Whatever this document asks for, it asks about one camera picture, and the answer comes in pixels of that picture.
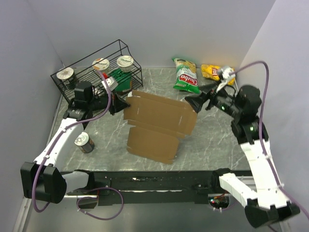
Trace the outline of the dark yogurt cup on rack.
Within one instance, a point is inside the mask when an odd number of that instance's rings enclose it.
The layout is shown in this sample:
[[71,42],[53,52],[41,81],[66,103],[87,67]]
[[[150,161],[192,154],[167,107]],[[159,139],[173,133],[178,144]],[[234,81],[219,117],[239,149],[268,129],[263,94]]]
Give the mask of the dark yogurt cup on rack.
[[74,70],[73,68],[67,67],[56,73],[56,77],[61,80],[64,84],[69,85],[74,81]]

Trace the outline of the green Chuba chips bag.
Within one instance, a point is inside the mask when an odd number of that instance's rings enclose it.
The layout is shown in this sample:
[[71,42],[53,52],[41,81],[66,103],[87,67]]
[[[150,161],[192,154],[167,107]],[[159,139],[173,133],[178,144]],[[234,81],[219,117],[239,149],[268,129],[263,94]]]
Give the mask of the green Chuba chips bag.
[[196,64],[181,58],[173,58],[172,60],[176,65],[176,82],[173,88],[198,94],[200,90]]

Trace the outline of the dark tin can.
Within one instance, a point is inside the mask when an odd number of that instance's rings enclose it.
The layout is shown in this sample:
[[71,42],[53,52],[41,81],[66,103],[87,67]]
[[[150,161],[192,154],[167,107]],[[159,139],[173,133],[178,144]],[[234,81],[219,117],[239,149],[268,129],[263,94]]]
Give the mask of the dark tin can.
[[90,153],[94,150],[95,144],[86,132],[82,132],[74,141],[74,144],[83,152]]

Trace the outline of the orange yogurt cup on rack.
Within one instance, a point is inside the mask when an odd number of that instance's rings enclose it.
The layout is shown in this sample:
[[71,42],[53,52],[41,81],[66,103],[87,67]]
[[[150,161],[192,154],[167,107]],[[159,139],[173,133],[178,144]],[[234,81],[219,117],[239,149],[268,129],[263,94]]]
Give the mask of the orange yogurt cup on rack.
[[104,58],[98,58],[93,61],[92,67],[94,70],[100,71],[101,73],[109,72],[110,62]]

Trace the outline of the brown cardboard box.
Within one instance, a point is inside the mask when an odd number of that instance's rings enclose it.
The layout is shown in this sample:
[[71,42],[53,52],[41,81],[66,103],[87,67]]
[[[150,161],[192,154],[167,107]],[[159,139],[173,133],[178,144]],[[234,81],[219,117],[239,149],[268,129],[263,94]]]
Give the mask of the brown cardboard box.
[[164,164],[172,164],[179,142],[191,135],[197,113],[183,101],[133,90],[127,97],[124,120],[131,125],[127,151]]

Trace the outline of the yellow Lays chips bag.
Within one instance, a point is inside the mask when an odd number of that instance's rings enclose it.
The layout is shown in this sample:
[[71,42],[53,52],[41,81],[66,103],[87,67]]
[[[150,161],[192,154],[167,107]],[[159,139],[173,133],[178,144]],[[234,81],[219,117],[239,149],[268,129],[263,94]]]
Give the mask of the yellow Lays chips bag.
[[[233,68],[231,68],[229,66],[222,66],[222,67],[223,68],[229,68],[230,71],[235,71]],[[218,75],[218,70],[222,67],[217,66],[217,65],[211,65],[211,64],[202,64],[200,68],[201,68],[201,72],[202,72],[203,77],[221,83],[221,79]],[[235,79],[236,79],[236,75],[234,75],[233,79],[231,79],[228,82],[228,85],[230,85],[230,86],[234,85]]]

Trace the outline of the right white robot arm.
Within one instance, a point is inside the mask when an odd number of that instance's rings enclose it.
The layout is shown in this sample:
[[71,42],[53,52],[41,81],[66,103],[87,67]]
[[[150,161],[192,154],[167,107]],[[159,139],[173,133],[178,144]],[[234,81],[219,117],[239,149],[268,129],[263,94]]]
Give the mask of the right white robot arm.
[[262,104],[260,90],[244,85],[233,96],[224,88],[213,85],[207,92],[187,96],[185,100],[196,113],[208,102],[206,110],[217,107],[233,118],[231,129],[249,163],[256,187],[252,190],[230,169],[221,168],[212,173],[212,190],[230,193],[243,206],[246,218],[254,228],[269,226],[298,215],[300,207],[282,190],[271,156],[266,127],[262,118],[257,116]]

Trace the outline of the Chobani yogurt cup on rack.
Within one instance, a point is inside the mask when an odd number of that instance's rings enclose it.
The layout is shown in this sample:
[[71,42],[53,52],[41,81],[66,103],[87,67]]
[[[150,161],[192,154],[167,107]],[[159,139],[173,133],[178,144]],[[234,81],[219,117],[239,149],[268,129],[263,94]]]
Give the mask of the Chobani yogurt cup on rack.
[[120,56],[117,59],[117,65],[119,66],[120,70],[124,73],[128,73],[132,70],[132,66],[134,63],[134,59],[131,56],[128,55],[124,55],[124,56]]

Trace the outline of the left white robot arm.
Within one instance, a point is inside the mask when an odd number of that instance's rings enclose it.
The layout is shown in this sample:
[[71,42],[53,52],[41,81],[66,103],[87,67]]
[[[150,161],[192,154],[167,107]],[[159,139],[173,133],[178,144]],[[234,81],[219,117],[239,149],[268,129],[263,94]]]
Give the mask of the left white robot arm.
[[22,165],[20,173],[26,198],[59,203],[65,194],[77,189],[84,194],[95,190],[95,178],[91,171],[77,170],[62,174],[60,169],[65,156],[90,121],[99,119],[107,112],[113,115],[130,106],[117,96],[115,89],[118,83],[114,79],[108,78],[102,84],[109,90],[102,99],[95,98],[95,88],[90,82],[82,81],[76,85],[74,98],[70,100],[54,137],[33,162]]

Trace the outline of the green snack bag in rack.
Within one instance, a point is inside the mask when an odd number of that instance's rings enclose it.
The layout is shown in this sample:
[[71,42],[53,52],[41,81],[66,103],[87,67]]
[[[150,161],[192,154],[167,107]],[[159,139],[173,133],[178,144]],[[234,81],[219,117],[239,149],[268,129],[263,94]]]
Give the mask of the green snack bag in rack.
[[115,88],[115,91],[119,95],[127,94],[132,90],[132,74],[131,72],[123,72],[120,68],[112,71],[110,76],[113,77],[118,86]]

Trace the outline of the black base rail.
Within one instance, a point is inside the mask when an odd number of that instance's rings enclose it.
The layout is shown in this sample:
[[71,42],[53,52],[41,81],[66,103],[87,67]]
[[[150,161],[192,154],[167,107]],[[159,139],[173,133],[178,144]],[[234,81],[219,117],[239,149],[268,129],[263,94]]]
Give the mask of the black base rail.
[[215,171],[91,171],[90,183],[68,192],[69,196],[98,195],[98,204],[129,203],[195,203],[207,204],[211,194],[222,194]]

